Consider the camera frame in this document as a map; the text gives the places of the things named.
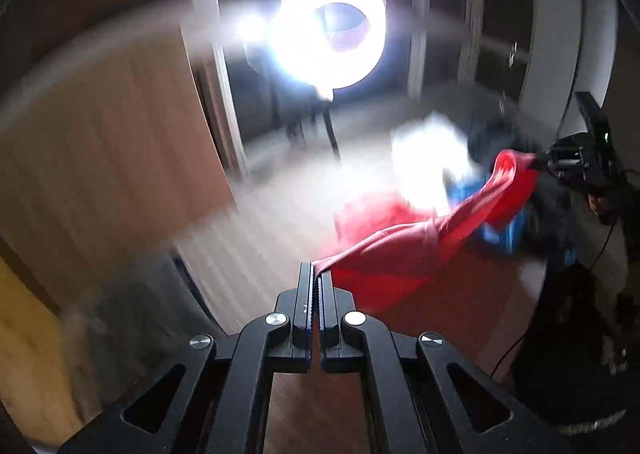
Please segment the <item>person right hand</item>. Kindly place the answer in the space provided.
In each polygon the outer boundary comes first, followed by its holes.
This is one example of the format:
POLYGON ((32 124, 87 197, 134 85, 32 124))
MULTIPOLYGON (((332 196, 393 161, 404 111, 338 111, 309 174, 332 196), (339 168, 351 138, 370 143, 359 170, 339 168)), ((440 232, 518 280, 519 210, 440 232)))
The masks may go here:
POLYGON ((620 218, 620 198, 617 195, 597 196, 588 194, 587 202, 589 209, 602 226, 614 226, 620 218))

